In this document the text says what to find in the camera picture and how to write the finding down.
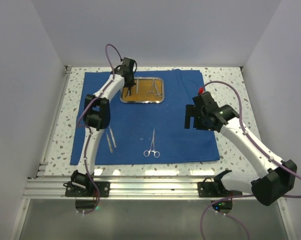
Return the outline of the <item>steel forceps with ring handles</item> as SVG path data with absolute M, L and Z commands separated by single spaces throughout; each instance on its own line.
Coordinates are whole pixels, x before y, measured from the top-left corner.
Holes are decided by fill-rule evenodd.
M 144 157 L 149 157 L 151 154 L 153 154 L 153 156 L 155 158 L 160 157 L 160 152 L 156 151 L 156 149 L 155 149 L 155 129 L 153 129 L 152 139 L 151 139 L 151 144 L 150 144 L 149 150 L 145 150 L 143 152 L 143 156 Z

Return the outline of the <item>steel tweezers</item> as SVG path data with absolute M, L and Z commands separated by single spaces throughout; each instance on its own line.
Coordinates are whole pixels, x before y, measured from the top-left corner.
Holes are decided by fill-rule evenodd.
M 139 93 L 139 77 L 135 78 L 135 83 L 136 83 L 136 87 L 135 87 L 135 93 L 138 94 Z
M 127 91 L 126 91 L 126 94 L 125 94 L 125 98 L 128 98 L 129 96 L 132 95 L 131 91 L 132 91 L 132 88 L 131 88 L 131 87 L 128 87 L 128 88 L 127 88 Z

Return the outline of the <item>steel scissors with ring handles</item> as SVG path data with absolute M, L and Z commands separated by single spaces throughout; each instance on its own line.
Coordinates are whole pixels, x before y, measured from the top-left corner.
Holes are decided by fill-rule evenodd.
M 159 91 L 155 79 L 152 80 L 151 90 L 146 92 L 146 96 L 149 97 L 150 95 L 153 95 L 155 99 L 159 99 L 164 96 L 163 93 Z

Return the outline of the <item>blue surgical cloth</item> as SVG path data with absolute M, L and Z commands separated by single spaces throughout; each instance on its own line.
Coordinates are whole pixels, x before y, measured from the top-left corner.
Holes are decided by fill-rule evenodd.
M 85 98 L 97 92 L 109 79 L 110 72 L 87 72 L 84 76 L 79 112 L 83 113 Z M 143 165 L 213 162 L 220 158 L 215 134 L 208 130 L 185 129 L 186 105 L 203 86 L 203 75 L 198 70 L 139 71 L 137 77 L 161 78 L 164 81 L 164 101 L 161 103 L 123 103 L 121 90 L 110 102 L 110 127 L 116 148 L 110 152 L 107 137 L 102 135 L 96 165 Z M 155 129 L 155 150 L 150 149 Z

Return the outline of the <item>steel tray with orange mat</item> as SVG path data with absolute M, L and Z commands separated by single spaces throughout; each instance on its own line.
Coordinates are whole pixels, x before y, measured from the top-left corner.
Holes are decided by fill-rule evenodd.
M 159 104 L 165 99 L 165 84 L 164 81 L 159 77 L 139 77 L 138 94 L 136 94 L 136 77 L 134 78 L 135 85 L 131 88 L 131 96 L 125 98 L 127 89 L 124 87 L 121 90 L 120 100 L 125 104 Z M 151 90 L 152 80 L 155 80 L 156 85 L 160 92 L 163 93 L 163 97 L 155 99 L 151 94 L 146 96 L 146 92 Z

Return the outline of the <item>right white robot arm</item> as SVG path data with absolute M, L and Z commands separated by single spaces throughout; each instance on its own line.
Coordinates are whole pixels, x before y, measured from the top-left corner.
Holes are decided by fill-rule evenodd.
M 240 179 L 234 171 L 224 170 L 211 181 L 198 182 L 200 197 L 248 193 L 261 204 L 269 206 L 293 189 L 297 165 L 292 160 L 284 161 L 268 149 L 240 123 L 239 113 L 228 104 L 218 106 L 208 91 L 193 97 L 193 104 L 186 105 L 184 127 L 222 134 L 244 155 L 256 173 Z

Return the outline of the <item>steel scalpel handle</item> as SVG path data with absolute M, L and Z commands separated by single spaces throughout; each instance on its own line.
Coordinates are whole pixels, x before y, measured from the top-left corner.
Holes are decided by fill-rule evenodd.
M 110 136 L 108 135 L 107 132 L 106 132 L 106 140 L 107 140 L 107 144 L 108 144 L 110 153 L 113 153 L 113 147 L 112 147 L 112 144 L 111 144 Z
M 112 130 L 111 127 L 109 127 L 109 132 L 110 132 L 110 135 L 111 135 L 113 146 L 116 148 L 117 144 L 116 144 L 115 136 L 114 136 L 114 133 L 113 133 L 113 130 Z

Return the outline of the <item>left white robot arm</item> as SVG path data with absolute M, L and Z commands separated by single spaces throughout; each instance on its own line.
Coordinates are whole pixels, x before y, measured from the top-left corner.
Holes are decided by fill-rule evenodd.
M 86 128 L 84 143 L 77 169 L 71 175 L 71 184 L 85 197 L 90 196 L 96 187 L 93 180 L 95 159 L 101 137 L 110 124 L 110 102 L 118 91 L 135 85 L 136 70 L 135 60 L 123 58 L 121 64 L 112 69 L 105 84 L 85 97 L 84 111 L 77 122 L 78 126 Z

